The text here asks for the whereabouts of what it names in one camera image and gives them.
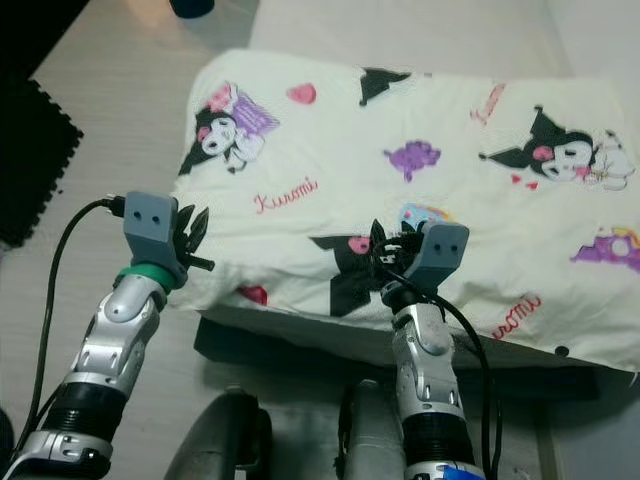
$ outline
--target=purple cloud print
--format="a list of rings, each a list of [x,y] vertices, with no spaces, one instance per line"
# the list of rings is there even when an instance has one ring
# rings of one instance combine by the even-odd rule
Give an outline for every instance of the purple cloud print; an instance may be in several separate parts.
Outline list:
[[[426,166],[434,166],[440,159],[440,154],[440,150],[421,140],[407,142],[404,147],[394,152],[384,151],[393,168],[404,174],[407,183],[413,180],[413,172]]]

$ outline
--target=green ring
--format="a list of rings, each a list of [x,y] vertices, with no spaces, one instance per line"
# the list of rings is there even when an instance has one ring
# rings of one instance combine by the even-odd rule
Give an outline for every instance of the green ring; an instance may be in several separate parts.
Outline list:
[[[153,265],[152,263],[141,263],[139,265],[133,265],[132,267],[123,268],[119,275],[142,275],[143,277],[155,280],[162,285],[167,295],[176,286],[176,279],[173,275],[164,268]]]

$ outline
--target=blue label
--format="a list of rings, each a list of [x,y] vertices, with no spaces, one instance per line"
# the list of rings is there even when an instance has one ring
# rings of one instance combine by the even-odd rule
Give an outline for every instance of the blue label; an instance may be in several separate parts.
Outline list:
[[[464,470],[458,470],[457,468],[444,467],[444,480],[484,480],[484,477],[479,477],[471,472],[465,472]]]

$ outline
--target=kuromi character print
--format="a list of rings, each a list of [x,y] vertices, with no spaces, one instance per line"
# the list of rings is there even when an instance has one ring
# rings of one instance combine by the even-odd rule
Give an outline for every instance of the kuromi character print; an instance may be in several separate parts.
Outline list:
[[[528,167],[554,182],[602,184],[606,190],[626,187],[627,178],[635,167],[615,133],[607,131],[607,138],[596,144],[591,135],[560,127],[543,112],[541,106],[535,108],[537,114],[530,130],[532,138],[524,147],[491,155],[481,153],[480,158],[491,159],[509,168]]]
[[[179,175],[209,161],[235,174],[258,158],[264,136],[279,125],[244,92],[226,82],[196,115],[195,140]]]
[[[330,281],[329,314],[344,317],[371,303],[382,287],[371,270],[371,241],[364,235],[311,237],[322,250],[333,250],[337,273]]]

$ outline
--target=black foam mat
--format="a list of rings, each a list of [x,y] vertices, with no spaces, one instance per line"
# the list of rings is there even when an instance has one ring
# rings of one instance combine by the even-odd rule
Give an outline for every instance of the black foam mat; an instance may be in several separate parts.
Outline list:
[[[81,137],[36,81],[0,82],[0,241],[31,236]]]
[[[87,3],[89,0],[2,2],[0,77],[33,75]]]

